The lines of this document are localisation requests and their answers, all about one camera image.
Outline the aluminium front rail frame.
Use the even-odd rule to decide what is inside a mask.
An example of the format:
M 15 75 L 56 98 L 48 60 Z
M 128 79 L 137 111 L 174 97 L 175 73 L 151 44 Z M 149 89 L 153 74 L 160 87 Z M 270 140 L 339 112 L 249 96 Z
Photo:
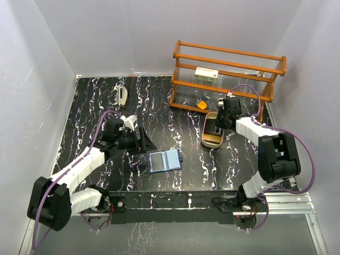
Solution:
M 268 197 L 270 215 L 217 209 L 128 209 L 94 214 L 93 231 L 80 216 L 51 232 L 35 254 L 327 254 L 309 198 Z

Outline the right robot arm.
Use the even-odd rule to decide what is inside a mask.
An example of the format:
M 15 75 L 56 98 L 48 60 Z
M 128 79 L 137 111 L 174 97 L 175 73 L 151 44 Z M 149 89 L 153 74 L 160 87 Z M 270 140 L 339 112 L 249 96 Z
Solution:
M 258 195 L 301 173 L 295 138 L 286 132 L 277 132 L 256 121 L 254 116 L 242 115 L 240 100 L 235 96 L 218 100 L 216 127 L 234 129 L 258 148 L 258 171 L 240 185 L 236 197 L 219 205 L 250 210 L 260 202 Z

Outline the white and black stapler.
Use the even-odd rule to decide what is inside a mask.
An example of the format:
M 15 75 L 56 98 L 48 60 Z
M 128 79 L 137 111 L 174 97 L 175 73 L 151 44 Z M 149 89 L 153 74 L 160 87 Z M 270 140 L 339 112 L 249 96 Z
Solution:
M 118 105 L 125 107 L 128 98 L 128 90 L 125 86 L 119 85 L 118 87 Z

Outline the white red small box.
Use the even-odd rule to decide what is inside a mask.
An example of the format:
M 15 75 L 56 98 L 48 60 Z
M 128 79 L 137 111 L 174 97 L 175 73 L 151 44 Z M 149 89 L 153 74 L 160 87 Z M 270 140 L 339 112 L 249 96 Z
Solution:
M 218 74 L 218 70 L 197 67 L 194 73 L 194 78 L 203 81 L 215 82 L 218 79 Z

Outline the blue card holder wallet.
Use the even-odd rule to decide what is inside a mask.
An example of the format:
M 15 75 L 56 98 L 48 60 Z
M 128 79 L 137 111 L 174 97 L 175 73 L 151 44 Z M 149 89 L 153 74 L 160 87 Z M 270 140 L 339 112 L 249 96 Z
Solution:
M 162 171 L 153 172 L 151 170 L 150 155 L 154 153 L 158 153 L 158 152 L 162 153 L 163 155 L 164 169 Z M 177 171 L 183 168 L 183 158 L 181 156 L 181 152 L 178 149 L 158 151 L 158 152 L 152 152 L 148 155 L 148 165 L 149 165 L 150 174 L 168 172 L 168 171 Z

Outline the orange wooden shelf rack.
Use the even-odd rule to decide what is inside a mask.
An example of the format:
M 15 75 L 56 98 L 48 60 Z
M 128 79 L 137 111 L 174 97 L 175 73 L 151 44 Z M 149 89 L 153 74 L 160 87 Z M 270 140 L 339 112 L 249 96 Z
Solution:
M 242 98 L 260 99 L 260 122 L 264 119 L 264 107 L 274 98 L 274 84 L 278 76 L 287 71 L 286 56 L 271 56 L 199 45 L 178 40 L 174 47 L 175 69 L 171 78 L 173 91 L 171 107 L 209 113 L 216 111 L 214 102 L 219 96 L 232 92 Z M 215 82 L 194 78 L 197 67 L 218 70 Z M 198 109 L 204 101 L 206 109 Z

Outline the white small stapler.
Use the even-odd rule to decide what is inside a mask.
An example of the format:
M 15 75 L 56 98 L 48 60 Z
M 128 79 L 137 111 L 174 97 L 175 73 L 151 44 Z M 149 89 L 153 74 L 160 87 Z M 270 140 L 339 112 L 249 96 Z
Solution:
M 224 98 L 219 98 L 218 107 L 224 107 Z

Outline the yellow and grey tape measure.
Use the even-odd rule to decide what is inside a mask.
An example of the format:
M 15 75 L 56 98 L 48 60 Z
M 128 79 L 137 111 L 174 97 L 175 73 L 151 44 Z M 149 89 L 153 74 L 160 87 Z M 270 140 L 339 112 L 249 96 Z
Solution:
M 206 109 L 207 104 L 204 101 L 200 101 L 200 102 L 197 103 L 197 108 L 198 109 Z

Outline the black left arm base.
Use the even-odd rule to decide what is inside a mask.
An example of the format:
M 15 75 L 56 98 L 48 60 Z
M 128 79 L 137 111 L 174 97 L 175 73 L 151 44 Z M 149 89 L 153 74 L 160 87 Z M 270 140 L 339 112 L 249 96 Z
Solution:
M 110 197 L 108 193 L 103 194 L 99 205 L 90 209 L 92 214 L 100 214 L 100 216 L 91 216 L 89 213 L 85 216 L 85 220 L 93 231 L 99 233 L 112 223 L 114 214 L 122 214 L 126 211 L 125 204 L 124 197 Z

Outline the dark mirror-finish card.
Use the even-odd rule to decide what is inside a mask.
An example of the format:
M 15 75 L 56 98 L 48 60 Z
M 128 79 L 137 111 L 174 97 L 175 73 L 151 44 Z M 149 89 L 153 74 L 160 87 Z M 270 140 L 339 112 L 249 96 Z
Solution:
M 163 155 L 162 153 L 154 153 L 150 155 L 151 170 L 153 172 L 162 171 L 164 169 Z

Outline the beige oval card tray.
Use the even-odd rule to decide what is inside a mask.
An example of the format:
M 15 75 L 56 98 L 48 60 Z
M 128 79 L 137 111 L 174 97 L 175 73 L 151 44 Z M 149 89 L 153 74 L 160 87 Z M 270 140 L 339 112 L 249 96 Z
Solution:
M 201 135 L 201 143 L 208 148 L 219 148 L 223 141 L 224 141 L 224 129 L 222 131 L 221 135 L 210 135 L 210 134 L 206 134 L 204 133 L 204 128 L 205 128 L 205 122 L 207 119 L 211 118 L 211 119 L 215 119 L 217 120 L 217 112 L 210 112 L 206 115 L 205 117 L 205 121 L 204 121 L 204 125 L 203 125 L 203 132 Z

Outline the stack of silver cards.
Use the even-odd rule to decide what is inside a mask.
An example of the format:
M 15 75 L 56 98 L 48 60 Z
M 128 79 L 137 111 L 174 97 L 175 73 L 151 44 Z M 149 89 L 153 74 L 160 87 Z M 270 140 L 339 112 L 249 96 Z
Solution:
M 221 135 L 223 129 L 220 127 L 217 127 L 216 120 L 215 119 L 207 119 L 205 122 L 205 128 L 204 133 L 210 134 L 210 135 Z

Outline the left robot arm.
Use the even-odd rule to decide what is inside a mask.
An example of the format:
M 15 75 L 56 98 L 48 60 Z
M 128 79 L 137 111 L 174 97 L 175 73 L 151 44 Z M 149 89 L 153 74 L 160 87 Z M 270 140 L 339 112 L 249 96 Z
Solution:
M 74 161 L 50 178 L 41 176 L 35 181 L 27 216 L 60 231 L 71 216 L 84 210 L 107 210 L 110 204 L 108 191 L 96 185 L 76 191 L 80 183 L 117 151 L 138 155 L 156 148 L 143 127 L 123 120 L 107 121 L 104 130 L 96 132 L 93 141 Z

